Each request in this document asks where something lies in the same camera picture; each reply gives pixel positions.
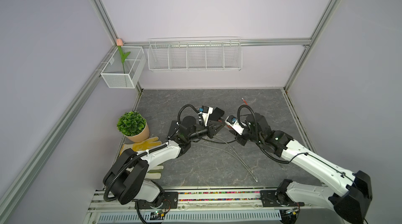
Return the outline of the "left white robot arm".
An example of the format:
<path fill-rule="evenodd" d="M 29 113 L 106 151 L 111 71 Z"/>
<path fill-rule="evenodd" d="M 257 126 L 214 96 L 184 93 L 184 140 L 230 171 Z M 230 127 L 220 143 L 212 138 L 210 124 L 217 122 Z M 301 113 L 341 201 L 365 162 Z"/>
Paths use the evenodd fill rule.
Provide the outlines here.
<path fill-rule="evenodd" d="M 199 123 L 192 116 L 186 116 L 180 123 L 172 121 L 165 143 L 145 151 L 123 151 L 103 179 L 103 200 L 118 201 L 122 205 L 146 201 L 154 207 L 161 206 L 164 189 L 146 179 L 146 174 L 156 166 L 184 155 L 192 142 L 204 137 L 213 138 L 224 126 L 224 122 L 213 120 Z"/>

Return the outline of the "small ribbed black switch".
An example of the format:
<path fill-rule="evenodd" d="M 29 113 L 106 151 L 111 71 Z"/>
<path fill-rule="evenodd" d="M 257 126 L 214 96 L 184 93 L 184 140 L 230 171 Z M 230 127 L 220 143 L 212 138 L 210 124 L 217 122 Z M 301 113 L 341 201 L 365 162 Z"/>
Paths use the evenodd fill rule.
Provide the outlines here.
<path fill-rule="evenodd" d="M 208 119 L 211 120 L 211 121 L 217 122 L 217 121 L 219 121 L 224 115 L 225 115 L 225 112 L 224 112 L 222 109 L 220 109 L 220 108 L 215 108 L 215 109 L 213 109 L 213 112 L 210 114 L 210 116 L 209 116 Z"/>

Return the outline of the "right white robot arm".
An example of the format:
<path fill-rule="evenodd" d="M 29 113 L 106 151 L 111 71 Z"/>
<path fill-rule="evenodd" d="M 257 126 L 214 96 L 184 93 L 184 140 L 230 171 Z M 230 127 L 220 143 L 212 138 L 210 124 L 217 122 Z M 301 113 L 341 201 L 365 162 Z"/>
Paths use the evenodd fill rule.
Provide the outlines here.
<path fill-rule="evenodd" d="M 350 224 L 364 224 L 373 199 L 370 176 L 352 172 L 329 162 L 283 131 L 272 130 L 264 116 L 255 113 L 245 122 L 230 115 L 225 120 L 239 143 L 254 142 L 271 160 L 295 164 L 313 175 L 323 186 L 285 179 L 276 190 L 281 205 L 302 202 L 333 210 Z"/>

